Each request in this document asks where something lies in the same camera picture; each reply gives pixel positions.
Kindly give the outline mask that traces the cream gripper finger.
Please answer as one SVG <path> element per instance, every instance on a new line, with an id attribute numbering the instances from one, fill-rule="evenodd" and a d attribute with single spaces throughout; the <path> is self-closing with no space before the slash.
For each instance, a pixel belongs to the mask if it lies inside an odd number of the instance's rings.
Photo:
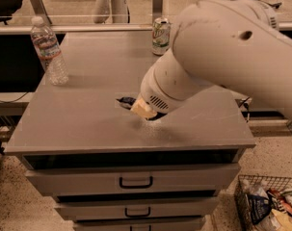
<path id="1" fill-rule="evenodd" d="M 157 112 L 154 111 L 140 95 L 137 97 L 130 111 L 143 118 L 154 118 L 157 116 Z"/>

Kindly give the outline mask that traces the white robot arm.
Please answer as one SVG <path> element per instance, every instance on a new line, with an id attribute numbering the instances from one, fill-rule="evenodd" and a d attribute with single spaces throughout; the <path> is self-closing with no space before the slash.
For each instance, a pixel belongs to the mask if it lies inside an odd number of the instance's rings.
<path id="1" fill-rule="evenodd" d="M 279 31 L 270 6 L 206 0 L 183 10 L 131 111 L 156 119 L 214 85 L 261 100 L 292 121 L 292 38 Z"/>

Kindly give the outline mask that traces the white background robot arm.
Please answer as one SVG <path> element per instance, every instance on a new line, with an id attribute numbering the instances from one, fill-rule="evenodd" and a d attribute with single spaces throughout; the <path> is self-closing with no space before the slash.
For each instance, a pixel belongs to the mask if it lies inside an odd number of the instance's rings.
<path id="1" fill-rule="evenodd" d="M 112 16 L 113 23 L 129 23 L 130 13 L 127 0 L 95 0 L 93 22 L 105 23 L 109 16 Z"/>

